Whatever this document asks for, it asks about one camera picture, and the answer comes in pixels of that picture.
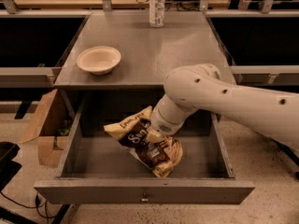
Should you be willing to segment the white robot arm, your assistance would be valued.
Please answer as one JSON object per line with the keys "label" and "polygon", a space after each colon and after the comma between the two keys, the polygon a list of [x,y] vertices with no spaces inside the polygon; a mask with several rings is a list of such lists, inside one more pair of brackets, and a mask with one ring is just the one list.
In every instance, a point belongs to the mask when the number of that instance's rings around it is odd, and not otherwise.
{"label": "white robot arm", "polygon": [[238,122],[281,144],[299,149],[299,94],[221,81],[209,63],[173,69],[164,80],[164,96],[151,114],[152,128],[173,135],[198,110]]}

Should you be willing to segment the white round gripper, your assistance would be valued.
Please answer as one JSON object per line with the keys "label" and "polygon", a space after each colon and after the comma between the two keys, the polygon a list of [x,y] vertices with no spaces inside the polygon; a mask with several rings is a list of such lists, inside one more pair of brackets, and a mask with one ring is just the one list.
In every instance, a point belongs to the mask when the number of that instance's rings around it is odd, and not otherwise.
{"label": "white round gripper", "polygon": [[146,140],[151,143],[162,142],[164,135],[175,134],[196,111],[197,108],[176,104],[165,94],[151,113],[152,128],[148,128]]}

